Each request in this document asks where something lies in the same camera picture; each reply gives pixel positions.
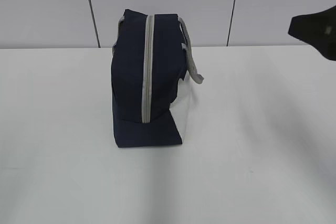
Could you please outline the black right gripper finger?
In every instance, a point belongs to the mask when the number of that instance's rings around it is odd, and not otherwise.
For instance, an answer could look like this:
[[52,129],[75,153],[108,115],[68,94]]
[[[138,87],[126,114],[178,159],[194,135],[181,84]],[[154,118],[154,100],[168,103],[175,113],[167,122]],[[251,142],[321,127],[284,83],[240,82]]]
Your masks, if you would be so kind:
[[315,48],[323,57],[335,61],[335,7],[298,15],[291,19],[288,34]]

